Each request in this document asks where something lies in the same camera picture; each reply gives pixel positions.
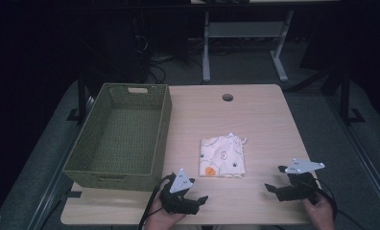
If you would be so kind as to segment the black metal stand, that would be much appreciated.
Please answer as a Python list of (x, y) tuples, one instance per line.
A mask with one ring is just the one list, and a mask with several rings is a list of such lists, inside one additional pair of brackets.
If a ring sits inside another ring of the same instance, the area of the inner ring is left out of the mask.
[(326, 74), (321, 92), (326, 96), (332, 96), (337, 90), (340, 90), (339, 115), (344, 123), (348, 126), (352, 123), (364, 123), (365, 119), (360, 111), (349, 106), (350, 77), (347, 70), (340, 66), (332, 66)]
[(88, 90), (88, 70), (84, 68), (79, 74), (77, 80), (78, 86), (78, 107), (73, 108), (67, 117), (67, 121), (75, 121), (79, 125), (83, 122), (86, 114), (87, 114), (87, 102), (89, 96)]

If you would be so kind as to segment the grey metal desk frame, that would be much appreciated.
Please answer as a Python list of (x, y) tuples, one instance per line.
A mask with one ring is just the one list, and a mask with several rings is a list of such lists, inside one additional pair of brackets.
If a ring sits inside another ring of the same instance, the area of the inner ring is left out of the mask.
[(209, 39), (210, 38), (277, 38), (277, 47), (270, 51), (274, 68), (279, 79), (288, 80), (282, 65), (280, 55), (289, 32), (294, 11), (286, 13), (282, 21), (269, 22), (213, 22), (209, 19), (209, 12), (204, 14), (203, 23), (203, 53), (202, 53), (202, 80), (210, 82)]

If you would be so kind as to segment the grey metal floor rail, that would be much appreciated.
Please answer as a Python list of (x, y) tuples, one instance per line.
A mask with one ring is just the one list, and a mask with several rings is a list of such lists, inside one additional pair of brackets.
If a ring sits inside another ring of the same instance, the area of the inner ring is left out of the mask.
[(62, 172), (62, 168), (77, 140), (78, 135), (82, 129), (82, 123), (79, 121), (80, 112), (84, 108), (89, 111), (94, 103), (94, 99), (89, 96), (87, 100), (79, 103), (79, 108), (73, 108), (67, 117), (68, 121), (76, 121), (77, 124), (73, 129), (71, 140), (65, 151), (60, 155), (59, 163), (56, 166), (55, 172), (51, 177), (48, 187), (45, 189), (40, 202), (33, 214), (33, 217), (28, 224), (27, 230), (42, 230), (47, 220), (53, 215), (62, 201), (67, 198), (67, 192), (61, 191), (61, 186), (63, 183), (70, 182), (70, 179)]
[(347, 118), (345, 118), (343, 112), (341, 111), (341, 103), (338, 103), (332, 97), (326, 97), (325, 100), (327, 101), (327, 104), (333, 114), (339, 119), (339, 126), (342, 128), (349, 140), (349, 143), (354, 148), (359, 164), (363, 168), (372, 189), (376, 192), (380, 200), (380, 172), (378, 171), (375, 163), (371, 160), (367, 149), (360, 141), (357, 133), (353, 129), (355, 124), (367, 125), (368, 122), (362, 116), (358, 108), (349, 108), (346, 113)]

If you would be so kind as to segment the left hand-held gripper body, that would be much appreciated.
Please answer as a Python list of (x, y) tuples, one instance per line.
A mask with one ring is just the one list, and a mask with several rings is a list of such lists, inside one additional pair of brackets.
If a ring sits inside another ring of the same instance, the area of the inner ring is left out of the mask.
[(162, 185), (167, 180), (159, 193), (159, 199), (166, 212), (184, 215), (196, 215), (199, 212), (201, 205), (197, 200), (184, 197), (193, 186), (189, 179), (184, 169), (180, 169), (178, 173), (172, 172), (159, 182)]

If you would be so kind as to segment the green woven basket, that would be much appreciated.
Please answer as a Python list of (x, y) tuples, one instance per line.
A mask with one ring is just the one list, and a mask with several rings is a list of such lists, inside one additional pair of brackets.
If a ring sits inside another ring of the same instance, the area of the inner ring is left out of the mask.
[(63, 172), (84, 188), (152, 190), (162, 177), (171, 111), (165, 84), (104, 84)]

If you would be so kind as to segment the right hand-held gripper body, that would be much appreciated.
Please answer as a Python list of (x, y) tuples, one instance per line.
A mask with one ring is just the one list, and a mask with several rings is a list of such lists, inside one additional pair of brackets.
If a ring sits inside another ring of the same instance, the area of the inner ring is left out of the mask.
[(323, 163), (311, 162), (308, 160), (294, 158), (285, 173), (290, 182), (290, 186), (277, 188), (276, 196), (279, 201), (291, 201), (308, 198), (316, 202), (315, 192), (317, 184), (312, 172), (325, 167)]

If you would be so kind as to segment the printed cream cloth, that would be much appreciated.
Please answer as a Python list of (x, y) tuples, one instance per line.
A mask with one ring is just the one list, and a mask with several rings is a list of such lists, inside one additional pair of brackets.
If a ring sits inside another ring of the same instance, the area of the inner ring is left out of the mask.
[(246, 173), (244, 144), (247, 141), (233, 133), (202, 139), (199, 176), (242, 177)]

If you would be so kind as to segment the person's right hand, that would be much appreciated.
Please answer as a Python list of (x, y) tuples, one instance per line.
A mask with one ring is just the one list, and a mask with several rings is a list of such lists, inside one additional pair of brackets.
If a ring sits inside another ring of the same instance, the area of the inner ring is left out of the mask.
[(317, 203), (312, 204), (308, 198), (301, 201), (311, 224), (317, 230), (335, 230), (333, 209), (328, 200), (317, 194)]

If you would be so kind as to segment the person's left hand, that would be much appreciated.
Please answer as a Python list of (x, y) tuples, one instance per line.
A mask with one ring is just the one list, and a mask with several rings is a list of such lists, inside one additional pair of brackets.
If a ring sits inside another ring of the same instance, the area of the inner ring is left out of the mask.
[(171, 230), (185, 215), (166, 212), (157, 195), (146, 217), (144, 230)]

